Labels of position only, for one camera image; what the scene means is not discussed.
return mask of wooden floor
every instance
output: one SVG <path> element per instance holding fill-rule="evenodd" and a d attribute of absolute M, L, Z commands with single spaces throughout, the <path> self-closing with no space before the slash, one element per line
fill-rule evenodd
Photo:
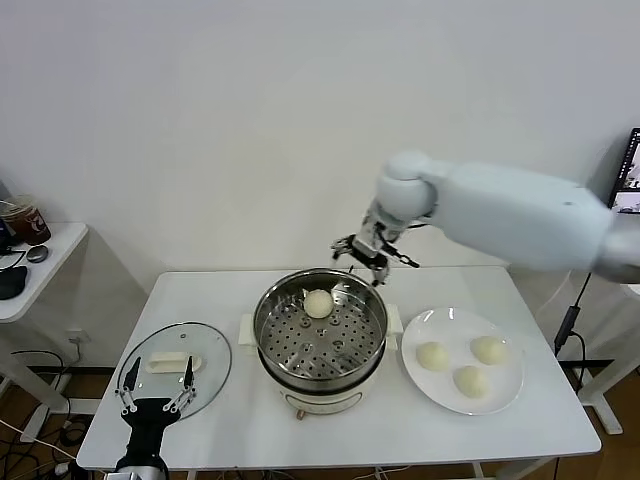
<path fill-rule="evenodd" d="M 70 397 L 101 398 L 107 386 L 109 377 L 99 375 L 76 375 L 65 390 L 65 394 Z M 588 409 L 590 418 L 596 426 L 602 440 L 602 450 L 594 455 L 583 457 L 563 458 L 560 460 L 558 468 L 558 480 L 636 480 L 640 479 L 640 375 L 632 373 L 608 394 L 607 398 L 613 407 L 618 419 L 624 428 L 623 435 L 608 436 L 604 433 L 593 412 Z M 29 412 L 36 406 L 36 401 L 18 387 L 11 387 L 0 399 L 0 418 L 11 425 L 24 425 Z M 52 416 L 43 433 L 53 432 L 58 429 L 64 420 L 62 415 Z M 36 478 L 35 472 L 27 473 L 36 467 L 34 459 L 25 458 L 19 464 L 14 464 L 19 460 L 18 456 L 6 456 L 9 446 L 6 442 L 11 441 L 14 434 L 8 428 L 0 425 L 0 480 L 33 480 Z M 47 439 L 54 441 L 56 435 Z M 71 454 L 77 452 L 79 447 L 62 447 L 63 450 Z M 42 445 L 20 445 L 14 447 L 13 451 L 29 452 L 37 457 L 41 465 L 53 462 L 51 449 Z M 63 455 L 56 453 L 56 458 L 62 460 Z M 41 471 L 47 471 L 53 467 L 53 463 L 44 467 Z M 491 476 L 499 468 L 500 464 L 483 464 L 486 476 Z M 554 462 L 550 462 L 529 475 L 527 480 L 552 480 Z M 286 473 L 299 480 L 321 480 L 330 478 L 332 480 L 352 480 L 360 475 L 367 475 L 371 469 L 316 469 L 316 470 L 288 470 Z M 235 472 L 226 472 L 225 480 L 260 480 L 262 473 L 258 471 L 242 472 L 238 476 Z M 451 479 L 467 478 L 473 476 L 470 465 L 444 465 L 444 466 L 414 466 L 407 470 L 389 473 L 389 480 L 429 480 L 429 479 Z M 283 474 L 273 477 L 275 480 L 284 480 Z M 186 472 L 172 472 L 171 480 L 185 480 Z M 203 472 L 198 474 L 198 480 L 222 480 L 221 472 Z"/>

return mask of cable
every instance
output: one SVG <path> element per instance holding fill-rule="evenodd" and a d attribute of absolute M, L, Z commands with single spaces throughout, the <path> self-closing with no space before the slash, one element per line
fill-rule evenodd
<path fill-rule="evenodd" d="M 61 370 L 64 368 L 64 362 L 62 361 L 62 358 L 60 357 L 60 355 L 58 355 L 55 352 L 49 351 L 49 350 L 17 350 L 15 352 L 12 352 L 12 354 L 15 355 L 19 355 L 19 354 L 24 354 L 24 353 L 42 353 L 42 354 L 46 354 L 46 355 L 51 355 L 53 357 L 55 357 L 58 360 L 58 363 L 60 364 L 60 368 Z M 60 385 L 60 379 L 61 376 L 59 375 L 57 377 L 56 380 L 56 384 L 54 386 L 55 389 L 58 388 L 58 386 Z M 67 399 L 67 405 L 69 408 L 69 412 L 71 410 L 71 403 L 69 402 L 69 399 Z M 21 424 L 21 428 L 24 428 L 26 423 L 28 422 L 28 420 L 31 418 L 31 416 L 35 413 L 36 409 L 39 407 L 39 405 L 36 405 L 32 410 L 31 413 L 29 413 L 29 415 L 26 417 L 26 420 L 22 422 Z M 2 474 L 2 480 L 6 480 L 8 475 L 11 473 L 11 471 L 13 471 L 18 465 L 20 465 L 20 463 L 25 459 L 25 458 L 31 458 L 34 459 L 36 461 L 36 465 L 40 465 L 40 462 L 37 458 L 33 457 L 32 455 L 30 455 L 31 450 L 33 449 L 35 443 L 32 443 L 29 448 L 27 449 L 26 452 L 13 452 L 13 448 L 19 445 L 19 442 L 17 441 L 17 434 L 14 435 L 13 439 L 11 442 L 4 442 L 3 443 L 8 443 L 9 444 L 9 450 L 7 451 L 5 457 L 5 461 L 4 461 L 4 466 L 3 466 L 3 474 Z M 16 463 L 14 463 L 13 465 L 11 465 L 11 467 L 9 467 L 9 458 L 11 457 L 11 455 L 19 455 L 20 458 L 18 459 L 18 461 Z"/>
<path fill-rule="evenodd" d="M 28 470 L 28 471 L 26 471 L 26 472 L 24 472 L 24 473 L 21 473 L 20 475 L 17 475 L 17 476 L 15 476 L 15 477 L 11 478 L 10 480 L 18 480 L 18 478 L 22 478 L 22 477 L 24 477 L 25 475 L 29 475 L 29 474 L 30 474 L 30 473 L 32 473 L 32 472 L 35 472 L 35 471 L 37 471 L 37 470 L 40 470 L 41 468 L 48 467 L 49 465 L 53 465 L 53 463 L 54 463 L 54 462 L 45 463 L 44 465 L 40 465 L 40 466 L 38 466 L 38 467 L 36 467 L 36 468 L 33 468 L 33 469 Z"/>
<path fill-rule="evenodd" d="M 586 368 L 584 365 L 584 362 L 587 359 L 587 347 L 586 347 L 584 338 L 582 338 L 582 335 L 580 335 L 578 332 L 571 332 L 569 336 L 578 337 L 578 339 L 580 340 L 580 346 L 582 347 L 582 367 L 580 367 L 580 376 L 578 377 L 578 385 L 575 388 L 576 393 L 578 393 L 582 388 L 582 379 L 584 378 L 584 371 Z"/>
<path fill-rule="evenodd" d="M 560 353 L 560 350 L 562 349 L 564 344 L 567 343 L 567 339 L 569 338 L 569 335 L 571 335 L 571 332 L 573 332 L 573 327 L 576 324 L 578 315 L 580 315 L 580 300 L 582 300 L 582 296 L 584 295 L 584 292 L 587 290 L 587 285 L 589 285 L 589 280 L 591 280 L 591 273 L 589 273 L 587 275 L 587 278 L 585 278 L 584 283 L 582 284 L 582 288 L 580 289 L 580 293 L 576 298 L 576 301 L 574 302 L 573 305 L 571 305 L 567 309 L 567 312 L 564 314 L 564 319 L 562 320 L 562 323 L 560 324 L 560 328 L 556 333 L 556 337 L 553 340 L 553 346 L 554 346 L 556 357 Z"/>
<path fill-rule="evenodd" d="M 576 303 L 573 304 L 574 307 L 577 307 L 580 304 L 580 300 L 582 300 L 582 295 L 584 295 L 585 290 L 587 289 L 587 285 L 589 285 L 589 280 L 591 280 L 591 273 L 587 275 L 584 283 L 582 284 L 582 288 L 580 289 L 580 293 L 578 294 L 578 298 L 576 298 Z"/>
<path fill-rule="evenodd" d="M 553 302 L 556 297 L 560 294 L 560 292 L 562 291 L 562 289 L 564 288 L 564 286 L 567 284 L 567 282 L 569 281 L 569 278 L 571 277 L 571 270 L 569 270 L 567 272 L 567 274 L 565 275 L 564 279 L 562 280 L 562 282 L 560 283 L 560 286 L 556 289 L 555 292 L 553 292 L 553 294 L 549 297 L 549 300 L 547 300 L 546 302 L 544 302 L 542 304 L 541 307 L 538 307 L 538 309 L 536 310 L 536 313 L 533 314 L 534 317 L 537 317 L 538 314 L 544 310 L 545 308 L 547 308 L 549 306 L 549 304 L 551 302 Z"/>
<path fill-rule="evenodd" d="M 556 466 L 553 469 L 553 480 L 556 480 L 556 478 L 558 478 L 558 467 L 560 466 L 560 457 L 556 458 Z"/>
<path fill-rule="evenodd" d="M 34 407 L 34 409 L 31 411 L 32 413 L 30 413 L 30 414 L 27 416 L 27 418 L 31 418 L 31 416 L 33 415 L 33 412 L 35 412 L 35 410 L 36 410 L 39 406 L 40 406 L 40 405 L 36 405 L 36 406 Z M 51 435 L 55 435 L 56 433 L 58 433 L 58 430 L 59 430 L 59 429 L 58 429 L 58 428 L 56 428 L 56 429 L 55 429 L 55 430 L 53 430 L 52 432 L 45 433 L 45 434 L 43 434 L 43 435 L 38 435 L 38 438 L 39 438 L 40 440 L 42 440 L 43 438 L 50 437 Z M 11 442 L 11 441 L 8 441 L 8 440 L 3 440 L 3 439 L 1 439 L 1 438 L 0 438 L 0 443 L 4 443 L 5 445 L 14 445 L 14 442 Z"/>
<path fill-rule="evenodd" d="M 28 435 L 26 433 L 24 433 L 22 430 L 20 430 L 19 428 L 14 427 L 13 425 L 8 424 L 7 422 L 5 422 L 4 420 L 0 419 L 0 423 L 2 425 L 4 425 L 7 428 L 10 428 L 11 430 L 14 430 L 15 432 L 24 435 L 27 438 L 30 438 L 31 440 L 33 440 L 34 442 L 38 442 L 41 445 L 45 445 L 49 448 L 53 448 L 54 450 L 57 450 L 58 452 L 62 453 L 63 455 L 66 455 L 67 457 L 75 460 L 76 457 L 74 457 L 73 455 L 71 455 L 70 453 L 65 452 L 64 450 L 62 450 L 61 448 L 56 447 L 55 445 L 51 445 L 50 443 L 47 442 L 43 442 L 42 440 L 38 440 L 37 438 L 33 438 L 31 435 Z"/>
<path fill-rule="evenodd" d="M 19 355 L 22 353 L 45 353 L 47 355 L 51 355 L 53 357 L 56 357 L 56 359 L 58 360 L 58 363 L 60 363 L 60 369 L 61 370 L 64 369 L 64 362 L 62 361 L 62 357 L 50 350 L 16 350 L 15 352 L 11 352 L 11 355 Z"/>
<path fill-rule="evenodd" d="M 9 265 L 8 267 L 0 267 L 0 271 L 2 270 L 9 270 L 10 268 L 15 267 L 17 264 L 19 264 L 22 259 L 24 258 L 24 256 L 27 254 L 26 251 L 24 250 L 5 250 L 2 252 L 2 255 L 13 255 L 19 253 L 20 256 L 18 257 L 18 260 L 16 260 L 15 262 L 13 262 L 11 265 Z"/>
<path fill-rule="evenodd" d="M 402 468 L 394 468 L 394 469 L 391 469 L 391 470 L 380 469 L 380 473 L 382 473 L 383 475 L 386 475 L 387 473 L 402 472 L 403 470 L 407 470 L 409 468 L 411 468 L 411 465 L 407 465 L 406 467 L 402 467 Z M 373 473 L 370 473 L 368 475 L 361 475 L 359 477 L 353 477 L 351 480 L 362 480 L 363 478 L 374 477 L 376 475 L 376 473 L 378 473 L 378 471 L 375 470 L 375 468 L 374 468 L 374 472 Z"/>
<path fill-rule="evenodd" d="M 80 445 L 84 440 L 84 437 L 87 436 L 87 432 L 91 426 L 91 417 L 87 415 L 75 415 L 74 417 L 71 417 L 71 419 L 67 420 L 67 422 L 69 423 L 67 428 L 60 429 L 58 441 L 63 447 L 76 447 Z M 81 424 L 83 428 L 68 428 L 78 423 Z M 80 435 L 75 438 L 69 437 L 70 433 L 75 432 L 80 432 Z"/>
<path fill-rule="evenodd" d="M 82 342 L 73 341 L 73 340 L 70 340 L 70 342 L 76 346 L 76 355 L 78 356 L 78 358 L 73 362 L 71 362 L 69 365 L 67 365 L 65 369 L 60 373 L 60 375 L 67 373 L 67 370 L 69 370 L 71 367 L 75 367 L 77 364 L 79 364 L 82 361 L 82 352 L 80 351 L 80 344 Z"/>
<path fill-rule="evenodd" d="M 283 475 L 283 476 L 289 478 L 290 480 L 298 480 L 296 477 L 294 477 L 290 473 L 283 472 L 282 470 L 270 470 L 270 472 L 271 473 L 277 473 L 278 475 Z"/>

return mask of table leg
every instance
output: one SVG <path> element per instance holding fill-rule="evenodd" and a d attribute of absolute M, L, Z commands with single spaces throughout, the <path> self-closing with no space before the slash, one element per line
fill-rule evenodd
<path fill-rule="evenodd" d="M 0 338 L 0 373 L 53 410 L 65 408 L 65 398 L 11 355 L 11 345 Z"/>
<path fill-rule="evenodd" d="M 520 480 L 537 470 L 554 457 L 532 458 L 527 460 L 514 460 L 502 467 L 496 473 L 497 480 Z"/>
<path fill-rule="evenodd" d="M 578 393 L 578 398 L 583 404 L 590 402 L 598 395 L 604 394 L 640 365 L 639 340 L 640 336 L 638 335 L 629 339 L 616 354 L 616 360 L 582 387 Z"/>
<path fill-rule="evenodd" d="M 58 392 L 64 391 L 67 383 L 71 380 L 71 375 L 56 375 L 51 382 L 51 386 Z M 33 443 L 33 439 L 37 438 L 40 433 L 40 429 L 50 414 L 61 415 L 95 415 L 96 410 L 100 405 L 100 400 L 94 400 L 89 398 L 70 398 L 69 403 L 66 403 L 61 410 L 49 408 L 46 405 L 39 405 L 36 411 L 33 412 L 29 422 L 24 428 L 24 434 L 20 437 L 20 441 L 23 443 Z"/>
<path fill-rule="evenodd" d="M 574 368 L 573 374 L 576 376 L 576 378 L 579 378 L 580 369 Z M 587 385 L 589 384 L 589 382 L 592 382 L 592 381 L 593 381 L 593 377 L 589 373 L 589 370 L 585 370 L 582 376 L 582 385 Z M 622 434 L 623 432 L 622 425 L 620 425 L 620 422 L 616 418 L 616 414 L 613 413 L 613 409 L 611 408 L 611 405 L 609 405 L 609 402 L 607 402 L 607 399 L 604 397 L 604 394 L 594 393 L 593 395 L 589 396 L 588 400 L 580 400 L 580 402 L 585 407 L 593 408 L 594 412 L 596 412 L 596 416 L 598 417 L 598 420 L 600 420 L 600 423 L 604 427 L 604 430 L 609 435 Z"/>
<path fill-rule="evenodd" d="M 12 383 L 13 382 L 8 378 L 5 378 L 4 380 L 2 380 L 2 383 L 0 383 L 0 397 L 4 395 L 4 392 L 7 391 L 7 389 L 11 386 Z"/>
<path fill-rule="evenodd" d="M 476 478 L 485 478 L 480 462 L 473 462 L 471 465 L 473 466 L 473 474 Z"/>

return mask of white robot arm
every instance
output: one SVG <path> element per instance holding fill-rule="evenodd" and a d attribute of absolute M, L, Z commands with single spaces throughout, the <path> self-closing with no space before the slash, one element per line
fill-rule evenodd
<path fill-rule="evenodd" d="M 617 215 L 586 188 L 514 168 L 449 164 L 420 152 L 391 158 L 360 231 L 334 243 L 384 283 L 387 257 L 416 266 L 393 243 L 412 222 L 534 270 L 585 270 L 640 283 L 640 218 Z"/>

